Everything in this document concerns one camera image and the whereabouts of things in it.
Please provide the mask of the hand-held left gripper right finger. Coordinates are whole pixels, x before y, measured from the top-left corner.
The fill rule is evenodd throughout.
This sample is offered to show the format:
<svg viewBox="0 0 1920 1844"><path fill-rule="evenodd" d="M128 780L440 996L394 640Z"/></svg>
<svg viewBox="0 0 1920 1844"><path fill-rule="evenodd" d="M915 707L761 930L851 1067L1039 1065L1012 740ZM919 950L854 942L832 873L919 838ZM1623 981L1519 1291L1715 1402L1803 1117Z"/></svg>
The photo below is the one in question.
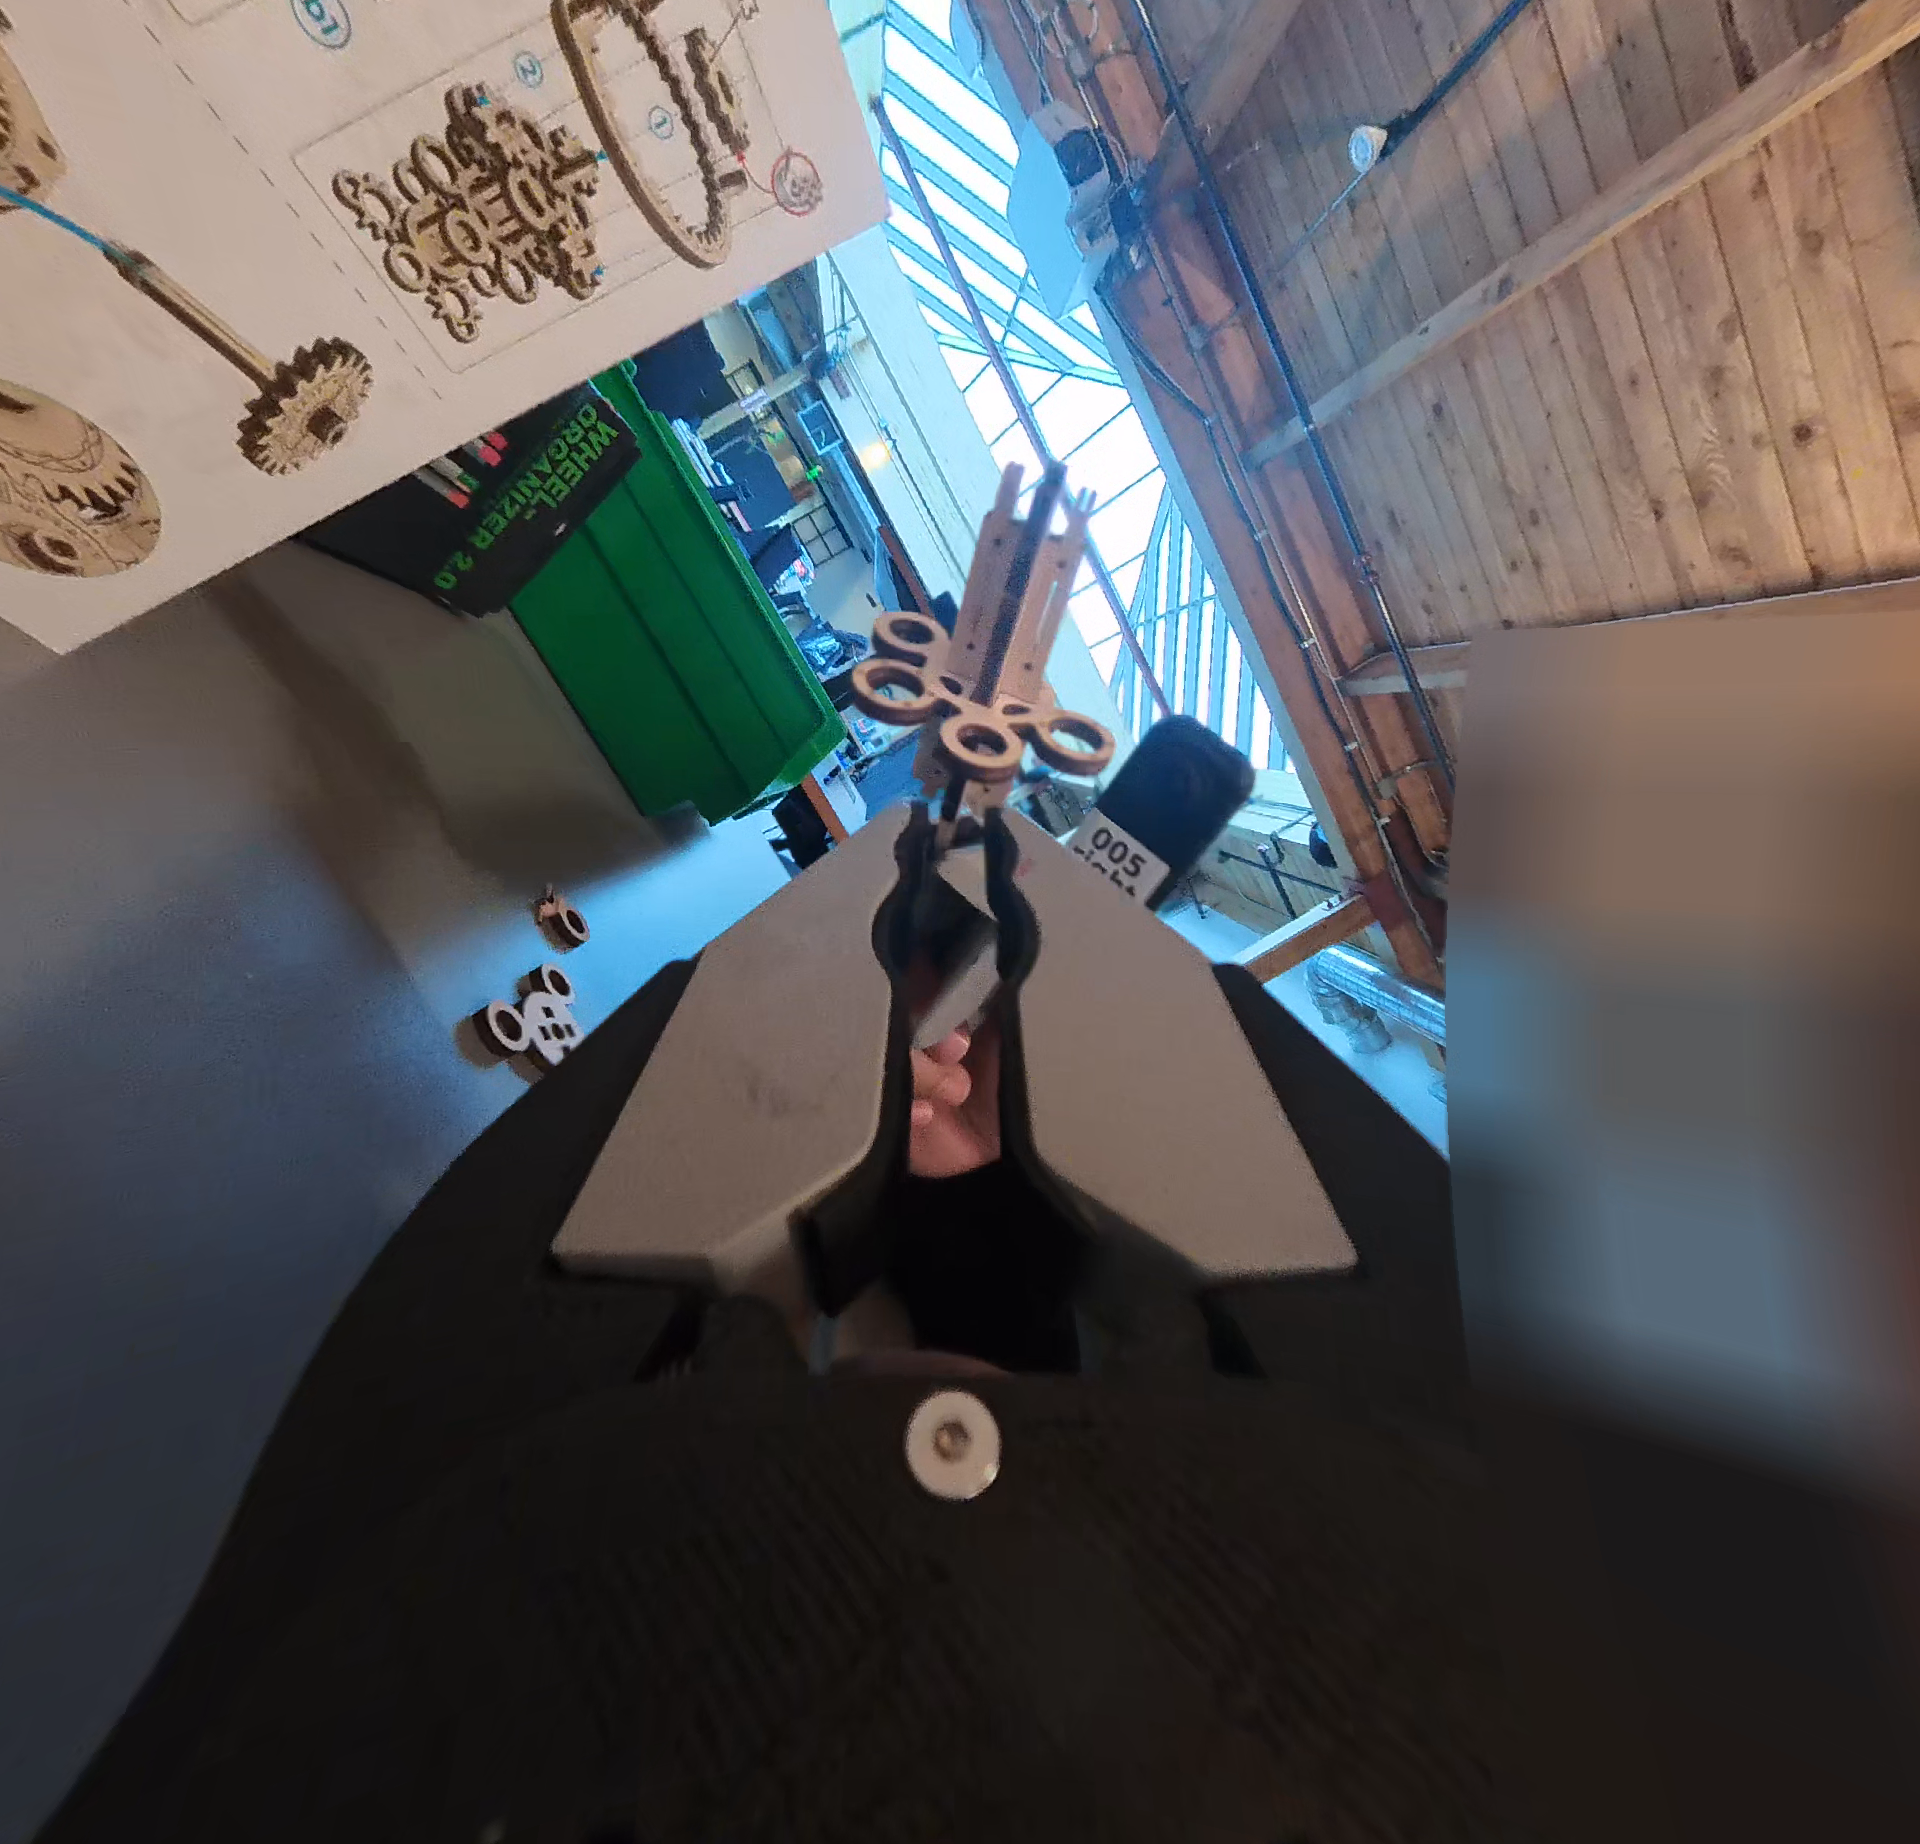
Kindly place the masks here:
<svg viewBox="0 0 1920 1844"><path fill-rule="evenodd" d="M1004 1144L1098 1231L1199 1281L1345 1274L1357 1246L1212 966L1032 823L991 811Z"/></svg>

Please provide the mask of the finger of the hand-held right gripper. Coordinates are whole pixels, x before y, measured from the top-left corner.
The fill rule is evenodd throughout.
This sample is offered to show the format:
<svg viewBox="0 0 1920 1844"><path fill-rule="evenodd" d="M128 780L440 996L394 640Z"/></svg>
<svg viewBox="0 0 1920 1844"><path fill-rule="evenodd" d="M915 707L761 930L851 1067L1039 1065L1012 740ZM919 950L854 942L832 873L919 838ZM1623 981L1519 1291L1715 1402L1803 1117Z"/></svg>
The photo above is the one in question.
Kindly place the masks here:
<svg viewBox="0 0 1920 1844"><path fill-rule="evenodd" d="M910 890L897 918L904 1040L935 1048L968 1033L998 992L998 922L959 890Z"/></svg>

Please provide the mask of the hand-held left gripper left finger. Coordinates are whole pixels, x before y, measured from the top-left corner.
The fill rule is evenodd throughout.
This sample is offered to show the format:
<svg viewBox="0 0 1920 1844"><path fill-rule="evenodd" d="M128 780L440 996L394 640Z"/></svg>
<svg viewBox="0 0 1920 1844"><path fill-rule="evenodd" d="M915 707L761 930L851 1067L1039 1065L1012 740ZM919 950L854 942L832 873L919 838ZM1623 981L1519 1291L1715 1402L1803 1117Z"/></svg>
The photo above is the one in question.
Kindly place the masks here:
<svg viewBox="0 0 1920 1844"><path fill-rule="evenodd" d="M811 1310L798 1222L880 1133L875 930L907 827L884 807L702 949L551 1242L565 1273Z"/></svg>

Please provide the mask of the wooden model assembly with rings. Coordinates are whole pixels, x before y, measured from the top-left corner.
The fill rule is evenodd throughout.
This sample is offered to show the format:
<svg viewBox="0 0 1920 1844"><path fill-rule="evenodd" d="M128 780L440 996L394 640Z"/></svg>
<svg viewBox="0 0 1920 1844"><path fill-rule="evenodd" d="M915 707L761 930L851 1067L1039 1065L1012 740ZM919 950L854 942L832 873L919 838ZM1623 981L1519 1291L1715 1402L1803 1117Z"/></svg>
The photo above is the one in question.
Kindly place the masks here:
<svg viewBox="0 0 1920 1844"><path fill-rule="evenodd" d="M916 766L948 839L965 816L1001 807L1031 755L1092 778L1116 754L1114 731L1062 707L1047 679L1092 496L1070 491L1061 463L1044 465L1031 492L1019 478L1019 465L1003 471L954 623L883 612L851 670L849 694L863 715L916 732Z"/></svg>

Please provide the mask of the black model kit box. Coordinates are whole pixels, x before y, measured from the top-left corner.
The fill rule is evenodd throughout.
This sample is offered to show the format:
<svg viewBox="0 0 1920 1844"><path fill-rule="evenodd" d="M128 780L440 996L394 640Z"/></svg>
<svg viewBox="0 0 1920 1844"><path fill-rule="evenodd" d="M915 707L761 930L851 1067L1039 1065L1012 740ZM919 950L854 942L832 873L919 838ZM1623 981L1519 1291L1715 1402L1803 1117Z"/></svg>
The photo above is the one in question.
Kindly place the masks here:
<svg viewBox="0 0 1920 1844"><path fill-rule="evenodd" d="M320 554L461 615L507 609L637 463L591 386L548 399L299 531Z"/></svg>

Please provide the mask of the person's right hand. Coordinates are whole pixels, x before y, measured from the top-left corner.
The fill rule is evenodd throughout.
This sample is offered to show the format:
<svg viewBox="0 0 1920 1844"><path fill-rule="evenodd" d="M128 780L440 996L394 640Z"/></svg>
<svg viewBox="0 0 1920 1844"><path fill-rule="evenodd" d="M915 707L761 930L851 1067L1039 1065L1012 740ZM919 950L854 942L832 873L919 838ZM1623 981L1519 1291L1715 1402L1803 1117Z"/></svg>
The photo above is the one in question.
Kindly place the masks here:
<svg viewBox="0 0 1920 1844"><path fill-rule="evenodd" d="M908 1056L913 1104L907 1170L915 1179L948 1183L1001 1158L998 1021L982 1018Z"/></svg>

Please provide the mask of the green plastic bin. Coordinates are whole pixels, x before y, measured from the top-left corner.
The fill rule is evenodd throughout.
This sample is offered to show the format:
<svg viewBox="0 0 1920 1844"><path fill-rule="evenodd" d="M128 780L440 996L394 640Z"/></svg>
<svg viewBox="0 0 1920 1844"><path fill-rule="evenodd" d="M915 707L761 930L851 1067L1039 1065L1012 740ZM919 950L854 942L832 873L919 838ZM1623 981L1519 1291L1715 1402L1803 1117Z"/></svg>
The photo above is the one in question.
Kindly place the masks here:
<svg viewBox="0 0 1920 1844"><path fill-rule="evenodd" d="M634 369L593 392L631 465L509 615L642 816L748 816L840 749L840 711Z"/></svg>

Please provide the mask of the white ceiling device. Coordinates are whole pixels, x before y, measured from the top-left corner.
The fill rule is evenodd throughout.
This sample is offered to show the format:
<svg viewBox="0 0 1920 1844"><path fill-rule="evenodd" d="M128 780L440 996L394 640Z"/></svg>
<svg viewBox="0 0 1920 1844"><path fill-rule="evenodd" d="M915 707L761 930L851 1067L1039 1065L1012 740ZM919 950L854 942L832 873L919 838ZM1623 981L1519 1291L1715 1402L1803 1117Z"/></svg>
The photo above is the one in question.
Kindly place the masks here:
<svg viewBox="0 0 1920 1844"><path fill-rule="evenodd" d="M1062 99L1044 100L1019 128L1004 218L1041 310L1059 323L1090 303L1114 264L1119 275L1139 267L1123 158L1106 130Z"/></svg>

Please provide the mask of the folded instruction booklet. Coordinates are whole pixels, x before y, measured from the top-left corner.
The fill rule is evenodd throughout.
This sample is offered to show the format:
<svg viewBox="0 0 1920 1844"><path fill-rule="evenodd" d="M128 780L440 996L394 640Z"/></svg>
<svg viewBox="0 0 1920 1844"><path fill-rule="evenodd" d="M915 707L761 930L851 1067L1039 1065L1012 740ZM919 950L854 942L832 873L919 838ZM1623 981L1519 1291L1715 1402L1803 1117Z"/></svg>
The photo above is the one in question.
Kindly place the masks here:
<svg viewBox="0 0 1920 1844"><path fill-rule="evenodd" d="M5 627L83 646L883 201L829 0L5 0Z"/></svg>

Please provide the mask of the silver ventilation duct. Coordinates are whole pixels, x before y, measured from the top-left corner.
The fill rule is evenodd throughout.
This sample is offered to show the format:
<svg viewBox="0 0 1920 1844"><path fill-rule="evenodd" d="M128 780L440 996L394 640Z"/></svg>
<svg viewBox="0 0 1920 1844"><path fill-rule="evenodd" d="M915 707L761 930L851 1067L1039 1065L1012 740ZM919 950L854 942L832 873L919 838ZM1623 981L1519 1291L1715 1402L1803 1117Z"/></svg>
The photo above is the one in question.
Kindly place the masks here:
<svg viewBox="0 0 1920 1844"><path fill-rule="evenodd" d="M1355 1056L1376 1058L1405 1035L1413 1045L1445 1060L1445 1001L1372 952L1355 945L1321 949L1308 963L1308 989L1320 1020L1336 1027Z"/></svg>

